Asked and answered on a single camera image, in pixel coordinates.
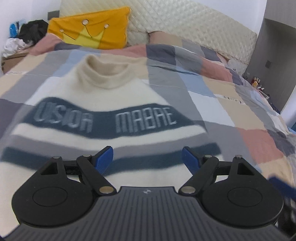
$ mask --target triangular cutout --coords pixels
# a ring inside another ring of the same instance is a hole
[[[58,174],[56,162],[51,163],[50,166],[41,173],[41,175],[54,175],[54,174]]]
[[[237,174],[238,175],[248,175],[248,176],[254,176],[251,170],[245,166],[243,163],[238,164],[237,168]]]

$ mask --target yellow crown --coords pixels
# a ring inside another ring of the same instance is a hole
[[[105,24],[104,29],[97,36],[91,36],[86,28],[86,25],[88,23],[89,21],[87,19],[84,19],[82,21],[82,24],[84,25],[84,27],[76,39],[71,38],[70,36],[64,33],[63,29],[61,29],[60,32],[63,35],[64,42],[67,44],[75,44],[75,45],[87,46],[90,48],[98,49],[100,46],[101,40],[104,36],[105,30],[109,27],[109,25]]]

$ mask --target wooden nightstand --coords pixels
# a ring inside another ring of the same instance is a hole
[[[20,51],[14,55],[11,55],[7,58],[2,58],[1,66],[3,73],[7,73],[10,71],[14,66],[16,66],[19,62],[23,60],[24,57],[27,56],[31,48],[27,48],[23,51]]]

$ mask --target quilted headboard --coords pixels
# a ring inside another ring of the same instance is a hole
[[[248,64],[257,34],[232,18],[191,0],[62,0],[69,16],[129,6],[128,44],[148,43],[149,32],[164,31]]]

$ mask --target white cloth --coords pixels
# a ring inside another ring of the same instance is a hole
[[[9,38],[7,39],[6,44],[3,48],[2,56],[4,58],[7,58],[31,46],[32,46],[32,43],[26,44],[22,39]]]

